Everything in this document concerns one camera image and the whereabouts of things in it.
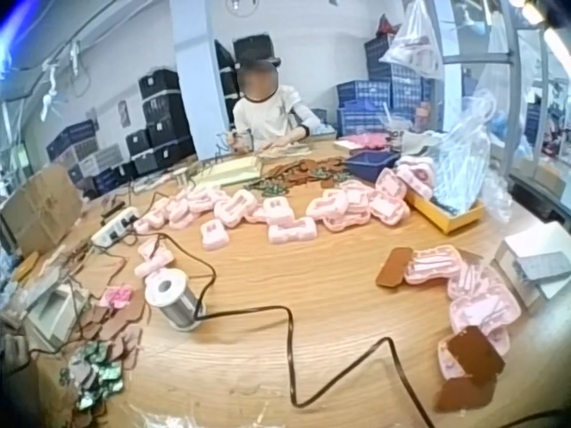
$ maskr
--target wooden table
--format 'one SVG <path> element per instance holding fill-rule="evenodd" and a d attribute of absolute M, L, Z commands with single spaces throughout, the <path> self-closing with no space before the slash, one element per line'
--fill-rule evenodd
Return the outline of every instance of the wooden table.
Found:
<path fill-rule="evenodd" d="M 313 156 L 339 154 L 331 144 L 320 144 Z M 178 191 L 173 183 L 161 190 Z M 293 189 L 288 199 L 301 216 L 321 193 L 319 184 L 310 184 Z M 144 210 L 151 197 L 152 192 L 142 194 L 133 203 Z M 538 221 L 520 206 L 515 204 L 507 226 L 486 219 L 451 237 L 417 212 L 396 228 L 372 219 L 366 226 L 332 234 L 318 225 L 316 241 L 287 245 L 270 244 L 263 225 L 242 224 L 229 230 L 227 248 L 208 253 L 202 248 L 199 226 L 211 217 L 204 215 L 181 232 L 167 227 L 164 231 L 218 271 L 218 281 L 206 299 L 210 313 L 270 304 L 291 308 L 299 400 L 315 393 L 377 339 L 390 335 L 410 382 L 438 427 L 489 428 L 561 405 L 562 388 L 570 377 L 569 292 L 563 292 L 549 310 L 533 316 L 525 313 L 509 328 L 511 351 L 493 403 L 461 417 L 432 411 L 434 395 L 443 383 L 436 344 L 451 334 L 446 290 L 420 285 L 390 292 L 375 286 L 378 270 L 394 246 L 424 249 L 452 243 L 490 259 L 504 235 Z M 65 242 L 90 236 L 98 222 L 93 210 Z M 176 268 L 190 276 L 208 273 L 173 251 Z M 137 248 L 121 243 L 112 253 L 129 257 L 116 282 L 142 286 L 133 275 L 141 262 Z M 94 256 L 79 280 L 100 294 L 116 266 L 116 259 Z M 190 287 L 198 294 L 207 281 L 192 280 Z M 252 426 L 256 421 L 261 426 L 296 428 L 424 426 L 387 348 L 301 411 L 289 402 L 284 314 L 223 318 L 205 322 L 193 333 L 179 333 L 153 309 L 150 325 L 141 324 L 145 329 L 137 368 L 127 374 L 126 390 L 108 402 L 111 427 L 143 426 L 137 424 L 142 419 L 133 407 L 146 414 L 193 415 L 206 428 Z M 62 362 L 42 357 L 40 366 L 46 405 L 62 407 L 55 393 L 62 390 L 57 383 Z"/>

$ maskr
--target ceiling light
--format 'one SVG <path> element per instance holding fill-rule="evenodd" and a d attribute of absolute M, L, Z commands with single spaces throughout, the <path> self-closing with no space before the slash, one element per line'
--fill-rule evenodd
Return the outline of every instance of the ceiling light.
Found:
<path fill-rule="evenodd" d="M 569 55 L 569 51 L 559 37 L 559 34 L 555 32 L 554 29 L 546 29 L 543 33 L 543 38 L 545 39 L 545 43 L 553 52 L 555 57 L 561 63 L 567 75 L 571 78 L 571 56 Z"/>
<path fill-rule="evenodd" d="M 541 12 L 539 12 L 539 9 L 535 7 L 535 4 L 526 3 L 521 13 L 524 15 L 524 18 L 526 18 L 532 25 L 537 25 L 540 22 L 545 21 L 545 18 L 543 18 L 543 15 Z"/>

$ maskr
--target yellow tray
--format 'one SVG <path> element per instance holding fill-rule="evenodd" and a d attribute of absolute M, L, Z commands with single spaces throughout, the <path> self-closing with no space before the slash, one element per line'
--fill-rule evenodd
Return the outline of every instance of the yellow tray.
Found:
<path fill-rule="evenodd" d="M 432 221 L 445 235 L 470 223 L 474 223 L 484 216 L 484 205 L 477 201 L 472 210 L 457 217 L 451 217 L 446 211 L 423 199 L 417 193 L 409 190 L 406 196 L 407 202 L 426 218 Z"/>

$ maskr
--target hand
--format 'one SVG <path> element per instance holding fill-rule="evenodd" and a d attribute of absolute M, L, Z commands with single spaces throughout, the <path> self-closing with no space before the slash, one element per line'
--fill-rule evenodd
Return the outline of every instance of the hand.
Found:
<path fill-rule="evenodd" d="M 265 143 L 260 148 L 260 150 L 264 151 L 264 150 L 268 150 L 272 147 L 284 147 L 288 144 L 290 144 L 290 141 L 289 141 L 289 138 L 287 136 L 277 136 L 276 138 L 271 140 L 269 143 Z"/>

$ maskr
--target black power cord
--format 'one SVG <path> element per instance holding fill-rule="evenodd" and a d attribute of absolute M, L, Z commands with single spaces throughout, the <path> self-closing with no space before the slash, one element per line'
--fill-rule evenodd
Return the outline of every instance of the black power cord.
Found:
<path fill-rule="evenodd" d="M 422 406 L 422 403 L 420 402 L 420 399 L 418 398 L 416 392 L 414 392 L 412 386 L 410 385 L 410 382 L 409 382 L 407 376 L 404 373 L 404 368 L 402 367 L 401 360 L 399 359 L 393 338 L 386 336 L 386 337 L 383 337 L 383 338 L 379 339 L 378 341 L 376 341 L 368 350 L 366 350 L 363 354 L 361 354 L 360 357 L 355 359 L 344 370 L 342 370 L 339 374 L 337 374 L 335 377 L 333 377 L 333 379 L 331 379 L 328 383 L 326 383 L 325 386 L 323 386 L 321 389 L 319 389 L 315 394 L 313 394 L 311 397 L 309 397 L 305 401 L 299 401 L 298 396 L 297 396 L 297 376 L 296 376 L 295 364 L 294 364 L 294 314 L 293 314 L 292 310 L 289 309 L 287 306 L 270 305 L 270 306 L 263 306 L 263 307 L 258 307 L 258 308 L 227 310 L 227 311 L 222 311 L 222 312 L 216 312 L 213 314 L 200 315 L 206 293 L 214 286 L 214 283 L 216 282 L 216 279 L 217 279 L 217 272 L 216 272 L 216 269 L 214 268 L 214 266 L 211 265 L 210 263 L 208 263 L 207 261 L 204 261 L 204 260 L 196 257 L 195 255 L 191 254 L 187 250 L 185 250 L 177 241 L 175 241 L 169 235 L 166 235 L 164 233 L 159 232 L 159 233 L 155 233 L 155 234 L 139 235 L 139 236 L 157 236 L 156 242 L 154 244 L 153 252 L 151 253 L 151 257 L 154 255 L 154 253 L 159 248 L 160 241 L 161 240 L 168 240 L 179 251 L 181 251 L 183 254 L 185 254 L 188 258 L 193 259 L 194 261 L 197 261 L 198 263 L 201 263 L 202 265 L 206 266 L 211 271 L 211 280 L 203 288 L 203 290 L 201 291 L 201 293 L 198 297 L 198 300 L 196 302 L 196 308 L 194 310 L 194 316 L 193 316 L 194 321 L 207 321 L 209 319 L 216 319 L 216 318 L 223 318 L 223 317 L 237 317 L 237 316 L 249 315 L 249 314 L 259 314 L 261 312 L 269 312 L 269 311 L 274 311 L 274 310 L 279 310 L 279 311 L 283 310 L 286 313 L 286 315 L 287 315 L 286 353 L 287 353 L 287 367 L 288 367 L 289 383 L 290 383 L 289 395 L 290 395 L 290 402 L 292 403 L 292 406 L 294 406 L 295 408 L 302 409 L 302 408 L 306 408 L 306 407 L 312 405 L 313 403 L 315 403 L 317 400 L 319 400 L 321 397 L 323 397 L 329 390 L 331 390 L 331 388 L 333 388 L 339 381 L 341 381 L 346 375 L 348 375 L 355 368 L 357 368 L 361 363 L 363 363 L 367 358 L 369 358 L 371 355 L 373 355 L 375 353 L 375 351 L 381 347 L 381 345 L 386 343 L 386 344 L 388 344 L 389 350 L 391 351 L 391 357 L 393 358 L 394 368 L 396 369 L 397 375 L 399 376 L 399 379 L 402 383 L 402 386 L 404 386 L 404 389 L 409 394 L 410 399 L 412 400 L 417 411 L 420 413 L 420 416 L 422 417 L 426 426 L 428 428 L 435 428 L 434 423 L 432 422 L 432 420 L 428 416 L 428 413 L 425 411 L 424 407 Z M 550 411 L 546 411 L 546 412 L 541 412 L 541 413 L 529 415 L 529 416 L 526 416 L 524 418 L 518 419 L 518 420 L 511 422 L 509 424 L 505 424 L 499 428 L 511 428 L 511 427 L 514 427 L 514 426 L 517 426 L 517 425 L 520 425 L 520 424 L 523 424 L 526 422 L 530 422 L 533 420 L 537 420 L 537 419 L 561 417 L 562 413 L 563 412 L 561 410 L 550 410 Z"/>

